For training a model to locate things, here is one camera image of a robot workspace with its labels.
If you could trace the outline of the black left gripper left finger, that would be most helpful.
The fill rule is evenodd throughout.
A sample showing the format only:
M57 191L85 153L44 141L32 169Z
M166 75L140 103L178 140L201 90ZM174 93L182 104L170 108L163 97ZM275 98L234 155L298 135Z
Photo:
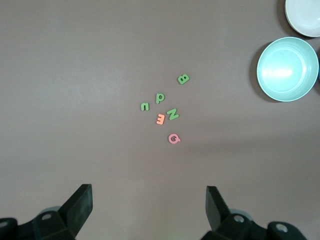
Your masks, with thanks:
M33 219L35 239L74 240L92 210L92 185L82 184L57 211L46 211Z

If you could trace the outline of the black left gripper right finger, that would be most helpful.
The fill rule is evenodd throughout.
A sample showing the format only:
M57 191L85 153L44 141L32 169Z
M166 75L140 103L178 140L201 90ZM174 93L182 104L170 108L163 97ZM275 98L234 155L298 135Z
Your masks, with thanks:
M232 213L215 186L206 187L205 212L211 227L202 240L248 240L252 222L245 215Z

